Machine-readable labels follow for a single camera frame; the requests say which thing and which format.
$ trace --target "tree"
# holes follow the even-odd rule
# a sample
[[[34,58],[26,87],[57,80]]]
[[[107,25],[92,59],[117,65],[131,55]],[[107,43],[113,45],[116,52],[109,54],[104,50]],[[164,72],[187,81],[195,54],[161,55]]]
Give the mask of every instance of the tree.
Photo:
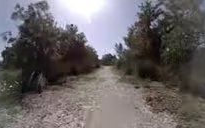
[[[110,53],[103,55],[101,59],[101,63],[103,65],[112,65],[114,64],[114,61],[116,60],[116,57]]]
[[[84,33],[73,24],[59,27],[46,1],[27,7],[17,4],[11,19],[18,24],[18,35],[2,34],[9,44],[2,57],[6,67],[22,69],[23,91],[28,91],[29,81],[34,81],[30,79],[39,78],[34,74],[56,81],[74,72],[91,71],[98,63],[95,50],[86,46]]]

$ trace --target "sky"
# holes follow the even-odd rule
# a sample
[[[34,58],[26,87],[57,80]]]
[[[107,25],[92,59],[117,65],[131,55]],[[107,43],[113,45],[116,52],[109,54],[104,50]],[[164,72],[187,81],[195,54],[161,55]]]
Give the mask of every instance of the sky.
[[[17,31],[10,19],[17,3],[27,5],[38,0],[0,0],[0,34],[5,31]],[[72,1],[84,1],[75,5]],[[122,42],[127,28],[134,23],[139,11],[140,0],[48,0],[50,11],[60,26],[75,24],[85,33],[88,44],[93,46],[98,55],[114,53],[115,43]],[[6,46],[0,37],[1,51]]]

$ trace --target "hazy sky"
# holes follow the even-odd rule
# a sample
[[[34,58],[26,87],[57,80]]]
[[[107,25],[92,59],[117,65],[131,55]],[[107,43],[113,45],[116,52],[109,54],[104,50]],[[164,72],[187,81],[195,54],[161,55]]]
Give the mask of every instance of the hazy sky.
[[[0,34],[8,30],[16,30],[15,23],[10,19],[15,4],[26,5],[33,1],[38,0],[0,0]],[[48,1],[56,21],[61,26],[65,26],[66,23],[76,24],[79,30],[86,34],[88,43],[101,56],[108,52],[114,52],[114,44],[122,41],[128,26],[135,20],[135,14],[138,11],[137,5],[141,0],[100,0],[103,2],[102,6],[89,18],[81,12],[74,12],[73,7],[66,4],[66,0]],[[6,43],[0,37],[0,56],[5,45]]]

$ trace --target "gravel path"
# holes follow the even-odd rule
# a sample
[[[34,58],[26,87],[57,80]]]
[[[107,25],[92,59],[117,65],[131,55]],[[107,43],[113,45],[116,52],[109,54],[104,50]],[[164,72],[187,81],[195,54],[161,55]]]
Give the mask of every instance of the gravel path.
[[[120,82],[111,67],[102,67],[71,82],[73,88],[51,87],[29,94],[17,114],[0,111],[6,128],[175,128],[172,117],[154,114],[142,89]]]

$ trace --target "sunlight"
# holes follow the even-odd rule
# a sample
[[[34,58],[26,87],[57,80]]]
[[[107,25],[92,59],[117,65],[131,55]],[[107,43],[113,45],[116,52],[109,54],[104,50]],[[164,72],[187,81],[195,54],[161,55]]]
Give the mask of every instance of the sunlight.
[[[94,13],[101,10],[103,0],[60,0],[71,12],[80,14],[91,22],[91,17]]]

